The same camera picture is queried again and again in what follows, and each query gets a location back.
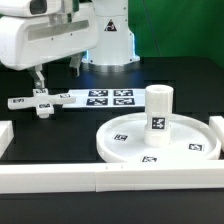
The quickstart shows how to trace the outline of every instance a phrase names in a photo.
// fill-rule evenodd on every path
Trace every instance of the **black table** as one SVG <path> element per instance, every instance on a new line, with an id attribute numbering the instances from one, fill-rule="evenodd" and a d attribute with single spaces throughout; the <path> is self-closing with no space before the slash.
<path id="1" fill-rule="evenodd" d="M 224 114 L 224 70 L 206 58 L 144 58 L 124 73 L 81 71 L 68 76 L 68 61 L 44 66 L 50 94 L 68 89 L 174 88 L 173 112 L 208 122 Z M 41 120 L 34 109 L 9 111 L 9 97 L 32 96 L 27 71 L 0 69 L 0 120 L 13 120 L 15 138 L 1 165 L 103 162 L 95 135 L 106 121 L 144 108 L 62 109 Z M 0 195 L 1 223 L 222 223 L 224 190 Z"/>

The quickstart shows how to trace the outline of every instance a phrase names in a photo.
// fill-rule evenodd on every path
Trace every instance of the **white strip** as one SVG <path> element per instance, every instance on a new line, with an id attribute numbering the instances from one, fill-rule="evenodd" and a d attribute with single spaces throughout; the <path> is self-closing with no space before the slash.
<path id="1" fill-rule="evenodd" d="M 2 165 L 0 193 L 223 188 L 224 162 Z"/>
<path id="2" fill-rule="evenodd" d="M 90 91 L 108 91 L 108 96 L 89 96 Z M 111 108 L 111 107 L 144 107 L 145 106 L 145 89 L 122 89 L 132 90 L 133 96 L 114 96 L 114 90 L 119 89 L 85 89 L 85 90 L 69 90 L 69 94 L 76 97 L 76 102 L 72 104 L 63 105 L 63 108 Z M 88 99 L 107 99 L 107 105 L 87 105 Z M 135 105 L 114 105 L 114 99 L 130 99 L 133 98 Z"/>
<path id="3" fill-rule="evenodd" d="M 219 139 L 224 150 L 224 119 L 221 116 L 210 117 L 209 126 Z"/>
<path id="4" fill-rule="evenodd" d="M 13 128 L 11 121 L 0 122 L 0 158 L 13 139 Z"/>

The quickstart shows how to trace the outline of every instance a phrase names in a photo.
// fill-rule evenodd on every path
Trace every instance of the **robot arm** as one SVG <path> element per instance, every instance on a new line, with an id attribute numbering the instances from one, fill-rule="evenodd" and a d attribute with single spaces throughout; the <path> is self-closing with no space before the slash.
<path id="1" fill-rule="evenodd" d="M 0 59 L 23 70 L 97 45 L 92 3 L 74 0 L 0 0 Z"/>
<path id="2" fill-rule="evenodd" d="M 7 16 L 33 17 L 57 13 L 61 0 L 1 0 L 0 13 Z"/>

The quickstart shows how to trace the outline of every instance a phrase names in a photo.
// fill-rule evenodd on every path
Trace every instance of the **white robot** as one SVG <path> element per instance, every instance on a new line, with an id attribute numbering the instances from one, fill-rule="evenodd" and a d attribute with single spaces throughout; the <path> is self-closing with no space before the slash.
<path id="1" fill-rule="evenodd" d="M 48 95 L 44 63 L 70 56 L 79 75 L 81 61 L 86 68 L 115 72 L 139 61 L 128 28 L 128 0 L 0 0 L 0 13 L 0 60 L 8 68 L 28 69 L 36 87 L 33 98 L 9 99 L 9 109 L 36 107 L 46 118 L 53 104 L 75 101 L 69 94 Z"/>

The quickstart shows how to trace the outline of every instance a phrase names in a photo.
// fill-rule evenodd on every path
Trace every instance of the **white plastic part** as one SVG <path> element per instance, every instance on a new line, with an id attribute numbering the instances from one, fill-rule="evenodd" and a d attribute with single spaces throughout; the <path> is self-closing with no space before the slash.
<path id="1" fill-rule="evenodd" d="M 36 107 L 37 115 L 40 118 L 48 118 L 54 114 L 54 104 L 75 103 L 75 96 L 69 93 L 57 95 L 48 95 L 48 89 L 34 89 L 34 97 L 20 97 L 8 99 L 8 108 L 10 110 Z"/>
<path id="2" fill-rule="evenodd" d="M 145 143 L 151 147 L 163 147 L 170 143 L 169 119 L 173 107 L 173 88 L 165 85 L 151 85 L 146 88 Z"/>
<path id="3" fill-rule="evenodd" d="M 83 63 L 124 66 L 139 61 L 134 34 L 128 27 L 128 0 L 93 0 L 99 27 L 99 42 Z"/>
<path id="4" fill-rule="evenodd" d="M 75 0 L 61 0 L 62 1 L 62 8 L 59 13 L 73 13 L 73 1 Z"/>
<path id="5" fill-rule="evenodd" d="M 221 142 L 222 151 L 224 150 L 224 119 L 221 116 L 213 116 L 209 119 L 209 126 Z"/>
<path id="6" fill-rule="evenodd" d="M 0 158 L 14 137 L 12 122 L 0 121 Z"/>
<path id="7" fill-rule="evenodd" d="M 172 114 L 173 88 L 146 88 L 145 112 L 117 117 L 97 132 L 97 150 L 106 162 L 218 159 L 221 143 L 206 124 Z"/>
<path id="8" fill-rule="evenodd" d="M 221 143 L 206 124 L 184 116 L 171 115 L 170 144 L 160 148 L 145 144 L 145 113 L 117 117 L 97 132 L 97 150 L 108 163 L 157 163 L 182 160 L 218 159 Z"/>
<path id="9" fill-rule="evenodd" d="M 30 11 L 31 2 L 32 0 L 0 0 L 0 14 L 18 17 L 34 17 L 56 13 L 62 6 L 62 0 L 46 0 L 46 12 L 33 15 Z"/>
<path id="10" fill-rule="evenodd" d="M 92 3 L 80 4 L 70 23 L 52 25 L 49 16 L 0 19 L 0 60 L 15 70 L 86 51 L 97 42 L 98 27 Z"/>
<path id="11" fill-rule="evenodd" d="M 223 188 L 223 161 L 1 165 L 0 194 Z"/>

